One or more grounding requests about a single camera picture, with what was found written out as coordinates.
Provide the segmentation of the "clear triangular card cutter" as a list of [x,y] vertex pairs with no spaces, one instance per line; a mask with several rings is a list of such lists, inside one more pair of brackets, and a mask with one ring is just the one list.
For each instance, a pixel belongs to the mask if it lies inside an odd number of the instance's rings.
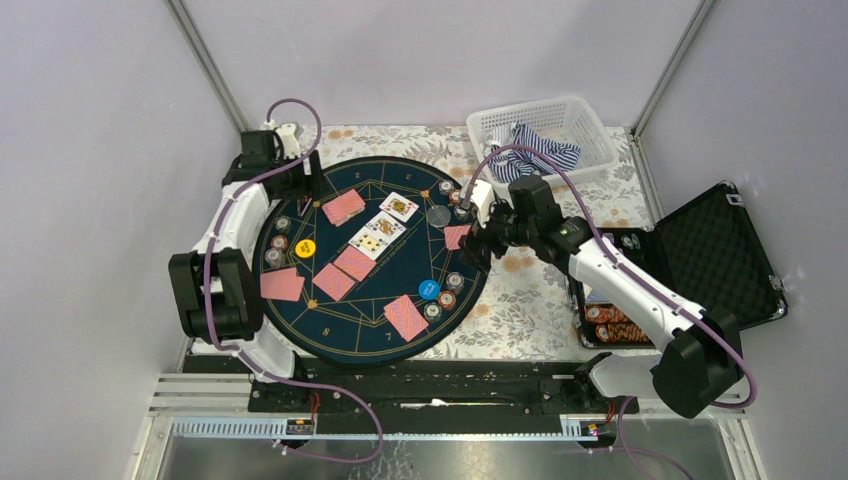
[[305,197],[299,200],[298,202],[298,216],[303,217],[311,208],[313,203],[313,199],[311,197]]

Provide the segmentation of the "green blue 50 chip stack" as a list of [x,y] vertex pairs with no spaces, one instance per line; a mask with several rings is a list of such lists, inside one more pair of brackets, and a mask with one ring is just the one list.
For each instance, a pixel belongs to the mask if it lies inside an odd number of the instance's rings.
[[435,323],[441,320],[443,309],[437,302],[429,302],[423,307],[423,315],[428,323]]

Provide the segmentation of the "red playing card deck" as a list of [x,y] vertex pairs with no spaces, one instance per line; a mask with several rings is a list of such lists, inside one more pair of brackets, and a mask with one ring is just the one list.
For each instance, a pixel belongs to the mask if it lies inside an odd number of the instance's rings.
[[340,194],[322,207],[327,220],[333,226],[341,226],[365,209],[366,203],[355,189]]

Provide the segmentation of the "yellow big blind button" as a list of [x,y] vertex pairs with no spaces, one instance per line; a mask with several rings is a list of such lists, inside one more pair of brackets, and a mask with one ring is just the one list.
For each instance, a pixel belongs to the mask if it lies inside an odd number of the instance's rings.
[[299,258],[311,258],[315,255],[317,246],[312,239],[299,240],[294,246],[294,253]]

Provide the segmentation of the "blue small blind button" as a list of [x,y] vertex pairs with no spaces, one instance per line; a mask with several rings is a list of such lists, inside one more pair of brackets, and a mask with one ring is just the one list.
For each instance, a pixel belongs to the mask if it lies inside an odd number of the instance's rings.
[[419,296],[427,301],[434,301],[441,293],[441,285],[439,282],[427,279],[422,281],[418,287]]

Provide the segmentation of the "red 5 chip stack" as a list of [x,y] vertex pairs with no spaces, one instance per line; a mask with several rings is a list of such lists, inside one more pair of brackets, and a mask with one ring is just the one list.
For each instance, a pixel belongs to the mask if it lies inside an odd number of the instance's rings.
[[284,252],[289,246],[289,241],[284,235],[276,235],[271,238],[270,244],[272,248]]

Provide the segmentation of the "red card seat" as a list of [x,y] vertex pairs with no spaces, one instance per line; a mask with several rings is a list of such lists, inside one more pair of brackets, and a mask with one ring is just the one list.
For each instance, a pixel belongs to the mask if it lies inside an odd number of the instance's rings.
[[262,273],[261,297],[267,300],[298,302],[304,282],[305,278],[300,276],[294,267]]
[[402,295],[388,303],[384,307],[384,314],[406,342],[412,341],[428,327],[428,322],[409,295]]
[[443,229],[445,248],[449,251],[459,250],[460,239],[466,235],[470,229],[471,226],[469,224],[446,226]]

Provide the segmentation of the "jack of hearts card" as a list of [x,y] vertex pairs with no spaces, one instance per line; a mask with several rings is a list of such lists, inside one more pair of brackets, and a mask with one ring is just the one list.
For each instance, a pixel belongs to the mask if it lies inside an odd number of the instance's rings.
[[411,199],[391,192],[379,205],[381,211],[388,213],[395,219],[406,223],[417,212],[419,206]]

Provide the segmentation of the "clear dealer button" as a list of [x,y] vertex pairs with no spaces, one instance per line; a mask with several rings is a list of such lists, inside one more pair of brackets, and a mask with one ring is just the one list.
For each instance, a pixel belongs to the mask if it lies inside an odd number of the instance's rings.
[[441,229],[450,224],[452,214],[447,206],[435,205],[426,210],[425,217],[431,227]]

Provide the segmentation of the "five of clubs card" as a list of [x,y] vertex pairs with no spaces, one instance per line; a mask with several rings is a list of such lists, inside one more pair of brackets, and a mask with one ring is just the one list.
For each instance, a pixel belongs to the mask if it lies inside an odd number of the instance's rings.
[[350,238],[349,245],[376,261],[387,250],[389,243],[381,234],[362,227]]

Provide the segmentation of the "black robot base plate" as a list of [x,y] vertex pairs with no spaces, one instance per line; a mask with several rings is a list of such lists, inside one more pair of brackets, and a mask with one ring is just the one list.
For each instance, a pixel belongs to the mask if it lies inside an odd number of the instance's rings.
[[224,356],[190,355],[183,370],[246,380],[248,412],[292,416],[299,434],[312,422],[324,436],[542,436],[564,433],[564,420],[614,421],[624,399],[591,384],[596,363],[406,360],[355,371],[305,358],[301,387],[262,383]]

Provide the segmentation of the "red card bottom seat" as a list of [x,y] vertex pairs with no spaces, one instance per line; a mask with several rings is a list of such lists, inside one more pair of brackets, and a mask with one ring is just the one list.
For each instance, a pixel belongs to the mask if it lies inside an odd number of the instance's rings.
[[384,307],[384,314],[406,342],[412,341],[428,327],[428,322],[409,295],[402,295],[388,303]]

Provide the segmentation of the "grey chip stack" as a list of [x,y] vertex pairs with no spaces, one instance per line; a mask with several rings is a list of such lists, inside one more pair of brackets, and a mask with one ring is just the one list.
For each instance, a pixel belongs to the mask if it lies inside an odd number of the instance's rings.
[[459,272],[450,272],[445,277],[445,288],[458,295],[464,288],[465,279]]
[[449,195],[454,190],[454,183],[449,180],[443,180],[439,183],[438,188],[442,195]]
[[284,255],[278,248],[269,248],[264,253],[264,260],[271,269],[279,269],[284,263]]

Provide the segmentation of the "queen of spades card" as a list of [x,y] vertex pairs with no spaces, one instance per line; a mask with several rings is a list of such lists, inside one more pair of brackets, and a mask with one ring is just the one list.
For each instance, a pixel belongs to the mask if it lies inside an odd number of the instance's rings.
[[401,221],[385,211],[379,211],[365,225],[366,229],[375,236],[391,244],[397,240],[406,228]]

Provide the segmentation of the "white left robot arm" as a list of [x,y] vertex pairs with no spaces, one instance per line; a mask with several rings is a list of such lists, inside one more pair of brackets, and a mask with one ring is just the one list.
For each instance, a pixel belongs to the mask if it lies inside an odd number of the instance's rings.
[[309,401],[302,360],[273,333],[252,261],[274,201],[305,214],[323,188],[320,155],[303,151],[296,123],[265,124],[241,136],[222,180],[221,201],[202,238],[173,255],[168,273],[184,334],[242,361],[288,411]]

